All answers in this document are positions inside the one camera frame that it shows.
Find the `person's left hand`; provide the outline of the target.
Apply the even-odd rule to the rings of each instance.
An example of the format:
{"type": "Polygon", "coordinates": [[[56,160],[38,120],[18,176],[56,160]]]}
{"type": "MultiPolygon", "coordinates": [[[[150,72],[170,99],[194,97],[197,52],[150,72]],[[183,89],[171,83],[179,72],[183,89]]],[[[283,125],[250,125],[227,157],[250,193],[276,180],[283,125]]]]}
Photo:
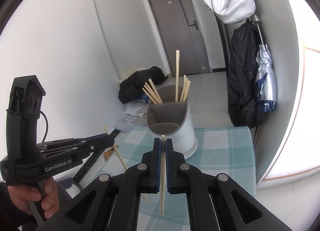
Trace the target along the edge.
{"type": "Polygon", "coordinates": [[[31,210],[28,202],[41,202],[41,207],[44,210],[44,216],[49,219],[60,209],[57,185],[51,177],[44,183],[44,191],[46,196],[42,197],[41,193],[34,187],[18,184],[15,186],[7,186],[9,197],[12,203],[22,212],[31,215],[31,210]]]}

